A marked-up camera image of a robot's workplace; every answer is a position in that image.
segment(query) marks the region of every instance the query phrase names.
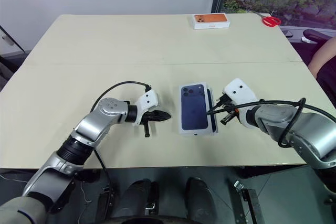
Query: floor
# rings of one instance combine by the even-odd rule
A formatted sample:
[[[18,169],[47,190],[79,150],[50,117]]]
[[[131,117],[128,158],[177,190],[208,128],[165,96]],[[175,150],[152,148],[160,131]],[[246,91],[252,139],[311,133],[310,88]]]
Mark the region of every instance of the floor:
[[[111,169],[112,181],[119,184],[123,193],[134,181],[149,178],[160,184],[161,215],[185,217],[183,191],[189,177],[203,179],[211,189],[217,207],[218,223],[236,223],[228,191],[228,183],[234,182],[237,175],[230,167],[178,167],[178,168],[137,168]],[[7,174],[6,178],[28,180],[30,174]],[[271,175],[240,179],[248,189],[255,189],[265,223],[304,223],[332,224],[331,208],[323,204],[328,193],[309,167],[295,168]],[[58,214],[49,216],[47,223],[93,223],[98,195],[106,185],[103,174],[93,184],[82,184],[86,195],[85,203],[81,184],[70,197],[69,204]],[[17,197],[25,183],[0,178],[0,204]],[[248,223],[252,223],[248,205],[244,202]]]

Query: table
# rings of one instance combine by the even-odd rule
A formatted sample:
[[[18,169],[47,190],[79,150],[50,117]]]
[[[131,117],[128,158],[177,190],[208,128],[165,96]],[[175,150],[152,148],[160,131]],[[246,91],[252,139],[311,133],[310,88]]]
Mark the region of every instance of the table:
[[[335,114],[331,102],[307,67],[289,47],[278,28],[267,27],[265,34],[269,37],[265,35],[259,40],[253,38],[258,46],[248,47],[249,58],[244,54],[230,58],[229,55],[234,55],[237,50],[248,51],[235,47],[228,47],[230,50],[227,49],[227,53],[220,57],[222,45],[215,48],[215,43],[209,42],[211,47],[208,54],[206,56],[198,54],[195,56],[195,62],[192,62],[189,49],[192,45],[195,48],[199,47],[196,41],[201,41],[201,37],[205,40],[206,35],[211,34],[210,30],[205,31],[201,37],[197,36],[197,39],[191,38],[194,36],[193,33],[186,35],[185,41],[188,41],[189,46],[180,43],[177,37],[182,37],[178,34],[175,44],[172,45],[174,39],[168,40],[172,34],[160,34],[158,33],[160,27],[151,27],[148,23],[144,23],[144,29],[148,29],[146,34],[150,34],[151,29],[156,34],[157,43],[150,49],[143,47],[142,42],[146,39],[144,34],[139,35],[142,33],[139,25],[130,35],[129,41],[132,45],[124,47],[124,57],[120,57],[120,53],[122,45],[127,45],[127,41],[121,44],[127,39],[126,35],[113,35],[119,39],[111,40],[107,48],[103,44],[107,43],[106,33],[109,29],[103,28],[102,25],[97,28],[101,31],[100,35],[96,30],[93,31],[95,36],[90,42],[91,45],[86,39],[83,39],[85,42],[81,42],[80,37],[87,38],[86,33],[73,31],[76,27],[73,23],[84,24],[86,19],[90,21],[87,22],[90,24],[90,29],[93,29],[92,24],[104,23],[104,20],[109,20],[107,23],[111,27],[122,27],[121,20],[129,24],[139,18],[144,18],[148,22],[161,19],[158,24],[166,24],[169,28],[177,20],[186,20],[187,16],[65,15],[55,21],[0,93],[0,167],[39,168],[51,152],[59,148],[72,128],[89,112],[100,93],[107,87],[125,80],[149,83],[159,94],[162,105],[171,112],[172,118],[165,122],[150,123],[149,138],[144,138],[142,127],[133,127],[131,124],[113,126],[98,148],[108,168],[304,163],[293,149],[279,148],[268,135],[260,130],[247,129],[236,119],[226,126],[220,125],[217,136],[181,136],[177,127],[179,85],[206,81],[213,88],[214,97],[218,98],[222,88],[235,77],[245,81],[259,98],[297,101],[306,97],[308,104]],[[240,25],[243,26],[245,18],[248,22],[254,19],[252,14],[229,15],[229,18],[232,21],[230,31],[234,34],[238,33],[236,30],[247,29],[234,26],[237,20],[241,20]],[[259,24],[258,19],[251,23],[251,27],[254,30],[265,28],[261,22]],[[223,34],[228,33],[228,30],[221,30]],[[121,28],[115,31],[122,33]],[[186,28],[181,28],[181,33],[188,32]],[[279,40],[272,42],[270,36],[272,34]],[[241,44],[248,44],[247,39],[248,36],[242,35]],[[271,55],[269,58],[266,58],[265,47],[262,47],[265,40],[268,45],[274,46],[272,49],[268,48]],[[163,50],[169,47],[163,41],[170,44],[172,47],[170,51]],[[99,54],[93,53],[93,45],[99,45],[96,47]],[[173,57],[173,51],[180,57]],[[140,86],[128,85],[118,87],[107,96],[134,102],[143,92]],[[100,168],[94,155],[88,159],[85,168]]]

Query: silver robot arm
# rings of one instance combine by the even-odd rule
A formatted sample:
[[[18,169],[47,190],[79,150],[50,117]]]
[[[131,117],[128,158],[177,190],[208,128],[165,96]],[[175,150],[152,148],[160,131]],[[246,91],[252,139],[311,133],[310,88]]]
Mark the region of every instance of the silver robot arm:
[[[135,105],[114,98],[102,99],[29,180],[23,195],[0,206],[0,223],[44,223],[57,200],[64,194],[70,195],[75,176],[83,170],[85,161],[110,127],[124,122],[144,125],[145,137],[148,137],[148,121],[171,117],[167,112],[156,110],[158,105],[154,90],[142,95]]]
[[[235,79],[223,89],[223,96],[208,114],[226,111],[228,116],[221,120],[224,125],[237,116],[245,127],[259,128],[280,147],[293,147],[326,187],[336,193],[335,121],[317,113],[298,112],[292,105],[261,104],[235,108],[253,102],[259,102],[253,91],[243,81]]]

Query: red scissors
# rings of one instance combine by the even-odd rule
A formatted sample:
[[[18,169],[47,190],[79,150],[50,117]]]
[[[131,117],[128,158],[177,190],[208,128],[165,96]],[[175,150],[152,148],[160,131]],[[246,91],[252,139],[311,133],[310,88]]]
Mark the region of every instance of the red scissors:
[[[253,13],[258,14],[260,17],[262,17],[261,21],[266,26],[274,27],[274,26],[281,25],[281,20],[279,18],[272,17],[272,16],[264,16],[264,15],[262,15],[260,13],[257,13],[257,12],[253,12]]]

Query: black chair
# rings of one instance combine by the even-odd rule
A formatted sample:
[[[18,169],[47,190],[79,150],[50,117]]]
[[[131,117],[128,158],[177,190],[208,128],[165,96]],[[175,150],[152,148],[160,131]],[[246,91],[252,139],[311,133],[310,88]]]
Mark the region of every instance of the black chair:
[[[292,42],[291,44],[300,55],[302,61],[308,65],[314,54],[332,37],[313,29],[305,30],[303,35],[317,44],[299,42]],[[323,65],[317,74],[316,80],[336,108],[336,57],[333,57]]]

